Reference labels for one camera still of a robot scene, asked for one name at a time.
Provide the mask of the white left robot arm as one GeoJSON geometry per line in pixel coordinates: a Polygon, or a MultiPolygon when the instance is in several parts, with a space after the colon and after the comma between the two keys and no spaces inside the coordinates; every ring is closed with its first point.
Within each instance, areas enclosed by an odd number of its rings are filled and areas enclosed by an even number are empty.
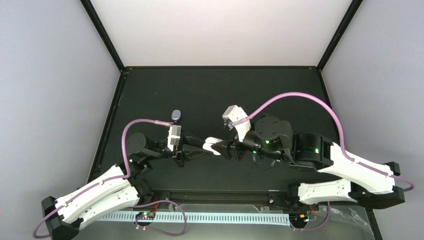
{"type": "Polygon", "coordinates": [[[125,208],[156,206],[154,191],[143,174],[152,170],[151,161],[170,159],[183,167],[186,161],[216,154],[212,145],[220,139],[193,135],[170,135],[154,141],[137,132],[124,144],[126,161],[63,197],[46,197],[41,202],[43,222],[52,240],[72,240],[95,220],[125,208]]]}

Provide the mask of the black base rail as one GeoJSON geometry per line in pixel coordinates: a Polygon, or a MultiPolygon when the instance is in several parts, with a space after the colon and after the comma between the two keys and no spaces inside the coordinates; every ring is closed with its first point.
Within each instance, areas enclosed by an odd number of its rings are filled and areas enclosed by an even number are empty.
{"type": "Polygon", "coordinates": [[[296,201],[286,191],[233,191],[233,190],[159,190],[152,191],[152,200],[168,199],[177,204],[216,204],[268,206],[271,210],[287,213],[305,213],[316,210],[317,205],[309,206],[296,201]]]}

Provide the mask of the white earbud charging case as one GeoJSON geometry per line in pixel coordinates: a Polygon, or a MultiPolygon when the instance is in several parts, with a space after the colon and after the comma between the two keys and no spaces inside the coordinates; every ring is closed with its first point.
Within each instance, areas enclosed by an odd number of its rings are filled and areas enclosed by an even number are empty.
{"type": "Polygon", "coordinates": [[[216,156],[220,156],[221,154],[218,152],[218,151],[216,151],[216,150],[214,150],[213,148],[212,148],[212,146],[214,145],[214,144],[217,144],[217,143],[220,143],[220,142],[222,142],[223,140],[222,139],[219,139],[219,138],[216,138],[216,137],[207,137],[206,139],[205,139],[205,141],[204,141],[204,144],[202,145],[202,148],[204,149],[204,150],[207,150],[207,151],[210,151],[210,152],[212,152],[214,155],[216,155],[216,156]]]}

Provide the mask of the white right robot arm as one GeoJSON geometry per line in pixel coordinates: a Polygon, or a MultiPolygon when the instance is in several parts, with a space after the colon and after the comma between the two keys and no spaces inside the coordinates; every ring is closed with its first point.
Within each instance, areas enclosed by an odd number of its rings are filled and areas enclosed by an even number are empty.
{"type": "Polygon", "coordinates": [[[208,137],[205,150],[226,159],[245,153],[288,161],[298,171],[334,175],[337,180],[292,183],[285,204],[293,210],[320,202],[353,202],[368,209],[387,209],[405,202],[403,189],[396,186],[400,175],[396,162],[373,163],[358,156],[346,157],[342,148],[320,135],[295,133],[291,124],[275,116],[264,116],[253,126],[243,123],[228,140],[208,137]]]}

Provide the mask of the purple earbud charging case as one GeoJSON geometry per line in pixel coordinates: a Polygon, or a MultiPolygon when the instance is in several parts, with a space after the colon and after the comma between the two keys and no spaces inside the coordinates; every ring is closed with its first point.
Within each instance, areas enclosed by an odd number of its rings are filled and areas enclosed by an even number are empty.
{"type": "Polygon", "coordinates": [[[175,110],[172,111],[172,113],[171,113],[171,120],[173,122],[180,121],[181,117],[182,117],[182,113],[181,113],[181,111],[179,109],[175,109],[175,110]]]}

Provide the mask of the black enclosure frame post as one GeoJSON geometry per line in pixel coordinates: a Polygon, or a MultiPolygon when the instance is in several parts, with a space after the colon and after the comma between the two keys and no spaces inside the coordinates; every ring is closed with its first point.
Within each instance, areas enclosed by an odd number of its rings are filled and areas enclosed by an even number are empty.
{"type": "Polygon", "coordinates": [[[87,13],[88,17],[90,18],[93,26],[95,27],[98,35],[100,36],[100,39],[102,40],[104,46],[106,47],[108,53],[110,54],[112,60],[114,61],[117,69],[120,72],[123,72],[125,69],[125,65],[123,61],[121,60],[109,34],[107,33],[106,28],[104,27],[93,3],[91,0],[80,0],[85,12],[87,13]]]}

